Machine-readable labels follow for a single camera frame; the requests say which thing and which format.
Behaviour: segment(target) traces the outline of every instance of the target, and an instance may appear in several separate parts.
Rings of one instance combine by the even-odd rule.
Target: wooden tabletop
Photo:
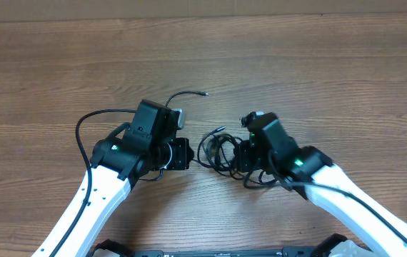
[[[132,19],[0,24],[0,256],[29,256],[73,198],[84,163],[74,126],[97,109],[180,96],[196,150],[209,131],[247,138],[239,118],[278,114],[407,222],[407,14]],[[88,152],[130,114],[82,127]],[[192,163],[139,182],[96,242],[134,250],[315,246],[356,237],[277,187],[249,191]]]

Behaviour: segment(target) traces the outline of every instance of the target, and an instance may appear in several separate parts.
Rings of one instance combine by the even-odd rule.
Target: wood grain surface
[[[300,145],[335,160],[407,222],[407,14],[132,19],[0,24],[0,256],[29,256],[84,174],[74,125],[97,109],[136,108],[182,90],[188,137],[273,111]],[[129,114],[91,118],[92,146]],[[356,237],[282,188],[248,191],[195,163],[140,182],[106,223],[134,250],[314,246]]]

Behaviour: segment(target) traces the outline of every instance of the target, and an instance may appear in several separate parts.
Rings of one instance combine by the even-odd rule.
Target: wooden table
[[[180,96],[180,136],[273,111],[300,145],[327,153],[365,192],[407,222],[407,14],[132,19],[0,24],[0,256],[28,256],[84,174],[79,117]],[[92,146],[132,115],[91,118]],[[355,236],[282,188],[249,191],[191,164],[139,183],[106,223],[134,250],[315,246]]]

